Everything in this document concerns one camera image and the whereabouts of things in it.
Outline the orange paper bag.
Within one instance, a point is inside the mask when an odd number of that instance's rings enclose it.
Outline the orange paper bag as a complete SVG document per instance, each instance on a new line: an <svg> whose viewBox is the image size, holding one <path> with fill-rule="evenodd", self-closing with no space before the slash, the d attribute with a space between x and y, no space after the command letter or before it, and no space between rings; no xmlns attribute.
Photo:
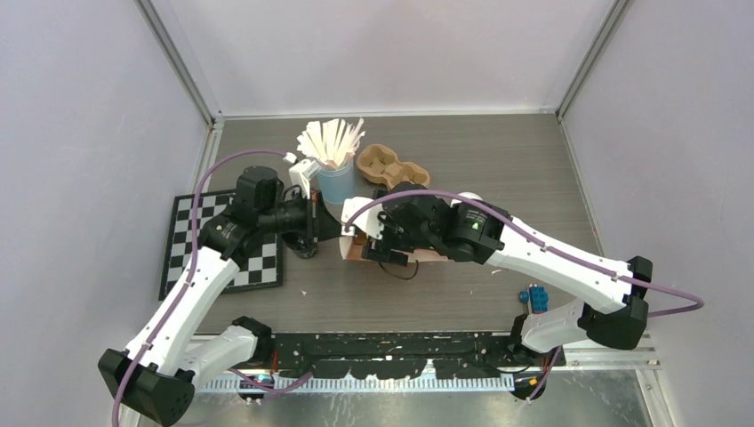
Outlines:
<svg viewBox="0 0 754 427"><path fill-rule="evenodd" d="M429 262L448 262L449 258L437 253L428 242L411 240L409 234L398 226L387 226L381 232L381 238L368 236L356 230L351 236L341 236L338 240L341 258L344 261L375 262L378 267L393 278L404 281L416 277L420 264ZM387 265L399 267L414 266L409 276L390 271Z"/></svg>

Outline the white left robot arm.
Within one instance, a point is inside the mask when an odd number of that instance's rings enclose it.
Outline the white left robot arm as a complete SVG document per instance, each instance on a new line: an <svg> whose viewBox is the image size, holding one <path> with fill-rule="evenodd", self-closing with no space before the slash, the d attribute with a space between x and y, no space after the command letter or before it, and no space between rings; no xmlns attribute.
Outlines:
<svg viewBox="0 0 754 427"><path fill-rule="evenodd" d="M298 252L311 253L320 240L336 238L341 225L309 181L318 167L301 160L289 170L291 198L277 172L252 166L237 179L226 208L192 237L192 254L178 283L152 319L124 350L106 350L98 369L118 407L126 406L162 426L175 425L196 390L240 363L266 366L275 353L269 326L246 316L220 335L188 345L214 301L277 235Z"/></svg>

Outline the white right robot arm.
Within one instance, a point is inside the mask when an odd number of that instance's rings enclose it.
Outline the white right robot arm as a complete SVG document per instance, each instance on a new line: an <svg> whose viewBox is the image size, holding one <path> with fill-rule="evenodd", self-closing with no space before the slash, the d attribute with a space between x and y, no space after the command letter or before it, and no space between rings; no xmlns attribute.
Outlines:
<svg viewBox="0 0 754 427"><path fill-rule="evenodd" d="M633 350L645 333L654 265L642 256L618 261L583 251L472 192L405 182L382 197L349 203L341 216L345 231L384 241L396 227L410 252L430 249L454 262L514 270L571 294L567 305L516 318L507 349L519 365L582 340Z"/></svg>

